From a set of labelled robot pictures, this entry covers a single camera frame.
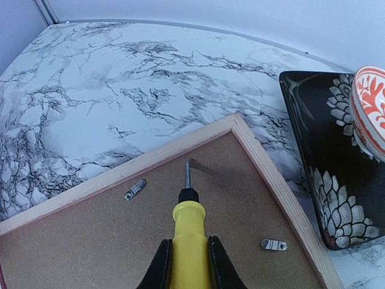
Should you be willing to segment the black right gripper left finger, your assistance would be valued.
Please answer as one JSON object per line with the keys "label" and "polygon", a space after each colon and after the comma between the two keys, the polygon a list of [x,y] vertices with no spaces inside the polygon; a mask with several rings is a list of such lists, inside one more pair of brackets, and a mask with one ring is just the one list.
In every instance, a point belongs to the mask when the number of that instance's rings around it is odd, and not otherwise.
{"label": "black right gripper left finger", "polygon": [[137,289],[169,289],[172,254],[172,239],[162,240]]}

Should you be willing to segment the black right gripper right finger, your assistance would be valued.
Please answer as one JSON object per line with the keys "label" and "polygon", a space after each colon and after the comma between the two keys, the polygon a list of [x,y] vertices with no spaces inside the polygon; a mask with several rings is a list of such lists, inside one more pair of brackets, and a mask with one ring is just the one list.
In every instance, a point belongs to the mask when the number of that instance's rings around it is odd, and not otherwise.
{"label": "black right gripper right finger", "polygon": [[208,256],[212,288],[247,289],[217,236],[208,238]]}

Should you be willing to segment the yellow handled screwdriver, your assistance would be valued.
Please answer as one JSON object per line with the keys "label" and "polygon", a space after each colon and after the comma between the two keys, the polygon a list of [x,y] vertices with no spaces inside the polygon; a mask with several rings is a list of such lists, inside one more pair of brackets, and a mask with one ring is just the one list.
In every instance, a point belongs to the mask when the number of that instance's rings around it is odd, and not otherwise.
{"label": "yellow handled screwdriver", "polygon": [[181,189],[178,204],[173,209],[171,288],[211,288],[205,217],[199,194],[191,186],[190,163],[187,163],[185,187]]}

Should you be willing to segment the pink photo frame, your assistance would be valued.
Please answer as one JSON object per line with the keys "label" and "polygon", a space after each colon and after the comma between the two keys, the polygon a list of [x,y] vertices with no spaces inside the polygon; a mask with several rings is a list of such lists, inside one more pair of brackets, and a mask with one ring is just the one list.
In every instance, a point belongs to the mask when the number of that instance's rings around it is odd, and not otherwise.
{"label": "pink photo frame", "polygon": [[342,288],[342,281],[338,277],[326,249],[293,192],[251,129],[238,114],[227,116],[195,130],[1,222],[1,236],[6,236],[47,216],[113,189],[229,133],[235,136],[262,177],[269,192],[275,198],[281,212],[294,230],[296,239],[307,253],[321,286],[323,288]]}

